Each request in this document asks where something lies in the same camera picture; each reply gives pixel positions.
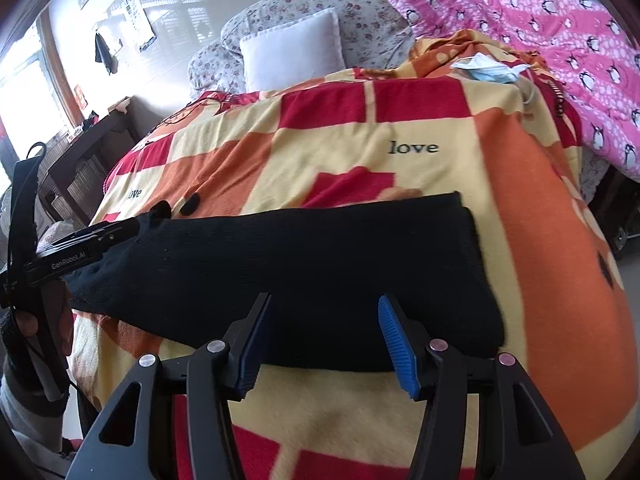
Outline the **left hand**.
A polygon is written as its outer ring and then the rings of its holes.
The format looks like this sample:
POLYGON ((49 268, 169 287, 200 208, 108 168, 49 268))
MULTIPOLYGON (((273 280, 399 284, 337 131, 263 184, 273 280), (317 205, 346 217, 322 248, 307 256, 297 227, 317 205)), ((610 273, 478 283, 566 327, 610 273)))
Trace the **left hand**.
POLYGON ((19 290, 12 308, 44 395, 49 401, 62 398, 70 386, 74 320, 66 283, 53 280, 19 290))

